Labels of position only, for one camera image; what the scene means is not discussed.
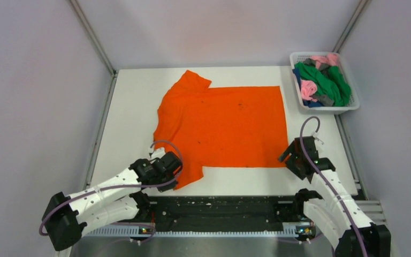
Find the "orange t-shirt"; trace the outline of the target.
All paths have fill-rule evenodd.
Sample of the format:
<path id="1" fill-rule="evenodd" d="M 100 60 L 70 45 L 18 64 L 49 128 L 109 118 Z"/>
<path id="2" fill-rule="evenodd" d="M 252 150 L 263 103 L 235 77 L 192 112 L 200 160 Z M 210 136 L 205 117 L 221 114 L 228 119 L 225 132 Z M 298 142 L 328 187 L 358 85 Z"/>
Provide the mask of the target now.
<path id="1" fill-rule="evenodd" d="M 177 188 L 202 179 L 204 167 L 283 167 L 288 135 L 279 86 L 213 88 L 188 70 L 157 113 L 156 146 L 182 154 Z"/>

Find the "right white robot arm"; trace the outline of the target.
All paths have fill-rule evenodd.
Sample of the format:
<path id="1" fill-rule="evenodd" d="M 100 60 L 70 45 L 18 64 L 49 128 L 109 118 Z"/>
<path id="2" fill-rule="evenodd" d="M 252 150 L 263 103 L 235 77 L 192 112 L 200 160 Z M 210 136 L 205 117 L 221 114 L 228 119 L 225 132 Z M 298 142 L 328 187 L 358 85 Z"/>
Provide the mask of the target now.
<path id="1" fill-rule="evenodd" d="M 347 192 L 332 162 L 319 157 L 314 137 L 295 138 L 279 161 L 311 186 L 294 195 L 294 217 L 311 220 L 335 256 L 391 256 L 389 229 L 372 220 Z"/>

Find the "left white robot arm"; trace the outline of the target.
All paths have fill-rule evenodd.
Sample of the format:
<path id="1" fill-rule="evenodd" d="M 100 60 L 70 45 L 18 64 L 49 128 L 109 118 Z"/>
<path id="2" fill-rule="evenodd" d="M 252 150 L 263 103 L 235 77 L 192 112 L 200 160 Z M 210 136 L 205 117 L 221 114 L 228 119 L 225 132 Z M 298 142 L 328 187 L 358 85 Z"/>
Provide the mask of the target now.
<path id="1" fill-rule="evenodd" d="M 161 147 L 94 187 L 70 195 L 59 192 L 45 209 L 39 235 L 49 237 L 55 251 L 63 251 L 101 227 L 132 219 L 144 221 L 151 206 L 144 190 L 174 189 L 182 168 L 180 151 Z"/>

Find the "blue t-shirt in basket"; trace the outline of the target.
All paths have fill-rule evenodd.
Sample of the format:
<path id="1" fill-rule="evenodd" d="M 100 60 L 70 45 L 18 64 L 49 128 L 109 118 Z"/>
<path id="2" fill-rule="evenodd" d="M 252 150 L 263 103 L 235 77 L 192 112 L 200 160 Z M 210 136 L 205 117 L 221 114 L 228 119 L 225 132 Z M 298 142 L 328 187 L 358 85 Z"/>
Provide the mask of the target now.
<path id="1" fill-rule="evenodd" d="M 292 73 L 295 76 L 295 79 L 298 83 L 298 88 L 301 89 L 301 77 L 300 77 L 300 71 L 297 68 L 294 68 L 292 70 Z M 314 102 L 314 101 L 308 101 L 308 100 L 302 100 L 302 103 L 304 106 L 307 106 L 309 108 L 316 108 L 316 107 L 323 107 L 323 105 L 320 102 Z"/>

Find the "grey t-shirt in basket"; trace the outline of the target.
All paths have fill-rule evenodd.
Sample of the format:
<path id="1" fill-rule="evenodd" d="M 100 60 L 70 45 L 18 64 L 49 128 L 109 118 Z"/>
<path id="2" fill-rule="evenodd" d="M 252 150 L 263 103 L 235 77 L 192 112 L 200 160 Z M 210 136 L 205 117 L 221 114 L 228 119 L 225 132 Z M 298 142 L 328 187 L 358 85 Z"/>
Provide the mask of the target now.
<path id="1" fill-rule="evenodd" d="M 328 64 L 315 61 L 311 58 L 307 58 L 304 62 L 306 66 L 318 66 L 319 71 L 325 71 L 326 68 L 330 67 Z M 324 107 L 332 107 L 334 105 L 334 100 L 329 98 L 326 94 L 317 94 L 317 85 L 313 82 L 302 81 L 301 86 L 301 98 L 303 100 L 320 102 Z"/>

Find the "pink t-shirt in basket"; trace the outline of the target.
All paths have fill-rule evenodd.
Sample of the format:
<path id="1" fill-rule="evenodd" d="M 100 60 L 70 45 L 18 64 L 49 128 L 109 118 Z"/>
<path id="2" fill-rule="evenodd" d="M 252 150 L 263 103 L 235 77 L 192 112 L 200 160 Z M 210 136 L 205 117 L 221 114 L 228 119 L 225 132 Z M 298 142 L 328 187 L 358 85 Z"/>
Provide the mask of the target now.
<path id="1" fill-rule="evenodd" d="M 336 82 L 339 73 L 338 60 L 338 55 L 328 53 L 326 56 L 311 56 L 295 65 L 300 72 L 300 92 L 303 100 L 320 102 L 326 107 L 332 107 L 336 100 L 342 100 Z"/>

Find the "green t-shirt in basket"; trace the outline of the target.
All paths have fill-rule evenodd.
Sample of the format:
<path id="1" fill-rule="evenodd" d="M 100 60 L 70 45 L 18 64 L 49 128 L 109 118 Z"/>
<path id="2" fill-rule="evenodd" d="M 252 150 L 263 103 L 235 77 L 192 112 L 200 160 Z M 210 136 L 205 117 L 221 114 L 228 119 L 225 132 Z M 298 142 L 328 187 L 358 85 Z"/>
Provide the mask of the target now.
<path id="1" fill-rule="evenodd" d="M 301 82 L 305 80 L 313 82 L 313 85 L 316 84 L 318 87 L 317 94 L 326 94 L 334 100 L 333 107 L 344 107 L 349 104 L 352 90 L 339 67 L 330 66 L 325 71 L 319 71 L 314 66 L 306 66 L 298 62 L 294 68 L 299 69 Z"/>

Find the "white plastic laundry basket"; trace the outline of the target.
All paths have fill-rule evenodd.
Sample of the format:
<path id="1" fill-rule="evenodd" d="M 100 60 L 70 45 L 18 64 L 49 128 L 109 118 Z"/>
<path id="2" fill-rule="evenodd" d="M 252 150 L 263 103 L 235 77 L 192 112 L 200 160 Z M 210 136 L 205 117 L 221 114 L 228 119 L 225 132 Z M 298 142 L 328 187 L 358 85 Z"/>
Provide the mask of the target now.
<path id="1" fill-rule="evenodd" d="M 328 53 L 333 53 L 338 55 L 339 60 L 338 60 L 338 67 L 340 69 L 340 72 L 343 74 L 345 80 L 347 83 L 350 85 L 352 94 L 351 94 L 351 99 L 348 105 L 344 107 L 316 107 L 316 108 L 309 108 L 307 106 L 304 106 L 302 103 L 302 98 L 300 96 L 300 90 L 298 88 L 298 83 L 295 79 L 294 74 L 292 73 L 292 77 L 294 79 L 295 83 L 295 90 L 296 90 L 296 101 L 297 101 L 297 106 L 299 107 L 300 111 L 306 114 L 333 114 L 333 115 L 338 115 L 342 114 L 346 111 L 351 111 L 351 110 L 356 110 L 360 107 L 360 102 L 355 90 L 354 86 L 354 81 L 351 78 L 351 73 L 350 69 L 343 57 L 341 57 L 340 54 L 336 52 L 326 52 L 326 51 L 319 51 L 319 52 L 311 52 L 311 51 L 300 51 L 300 52 L 293 52 L 290 54 L 290 64 L 291 64 L 291 69 L 294 69 L 294 65 L 298 62 L 304 61 L 306 58 L 309 58 L 311 56 L 319 55 L 319 56 L 326 56 Z"/>

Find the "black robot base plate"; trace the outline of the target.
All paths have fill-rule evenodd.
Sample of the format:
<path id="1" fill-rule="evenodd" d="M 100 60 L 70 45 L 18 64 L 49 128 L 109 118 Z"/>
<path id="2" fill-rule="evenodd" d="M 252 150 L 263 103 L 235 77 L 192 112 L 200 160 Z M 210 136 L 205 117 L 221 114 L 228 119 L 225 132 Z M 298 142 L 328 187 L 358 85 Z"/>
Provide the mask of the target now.
<path id="1" fill-rule="evenodd" d="M 315 223 L 300 214 L 292 196 L 150 196 L 124 223 L 153 225 L 162 232 L 284 232 Z"/>

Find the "aluminium frame rail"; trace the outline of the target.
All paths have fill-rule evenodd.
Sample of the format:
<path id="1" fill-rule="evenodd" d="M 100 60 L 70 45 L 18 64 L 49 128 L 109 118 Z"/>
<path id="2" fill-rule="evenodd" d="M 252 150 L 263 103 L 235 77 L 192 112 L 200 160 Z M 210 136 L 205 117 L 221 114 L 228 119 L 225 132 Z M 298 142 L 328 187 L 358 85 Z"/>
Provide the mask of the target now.
<path id="1" fill-rule="evenodd" d="M 377 200 L 358 200 L 356 204 L 376 224 L 387 224 L 382 205 Z"/>

